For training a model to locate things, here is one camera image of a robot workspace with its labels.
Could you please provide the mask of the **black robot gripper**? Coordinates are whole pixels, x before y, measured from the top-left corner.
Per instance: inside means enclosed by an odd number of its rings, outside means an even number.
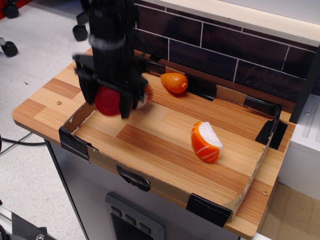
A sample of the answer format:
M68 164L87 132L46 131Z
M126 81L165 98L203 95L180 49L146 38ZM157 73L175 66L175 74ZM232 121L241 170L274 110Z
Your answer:
M120 92L119 110L127 119L131 110L145 105L145 87L148 81L142 77L135 59L124 49L92 50L92 55L74 54L75 72L86 102L92 105L101 86Z

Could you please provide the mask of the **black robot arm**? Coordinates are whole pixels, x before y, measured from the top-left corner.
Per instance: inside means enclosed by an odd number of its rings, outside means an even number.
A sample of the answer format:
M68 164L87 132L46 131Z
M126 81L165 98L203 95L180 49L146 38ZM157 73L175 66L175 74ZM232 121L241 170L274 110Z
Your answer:
M148 99L134 54L134 30L139 16L132 0L82 0L84 22L92 55L75 54L75 72L85 101L107 116L127 119L131 110Z

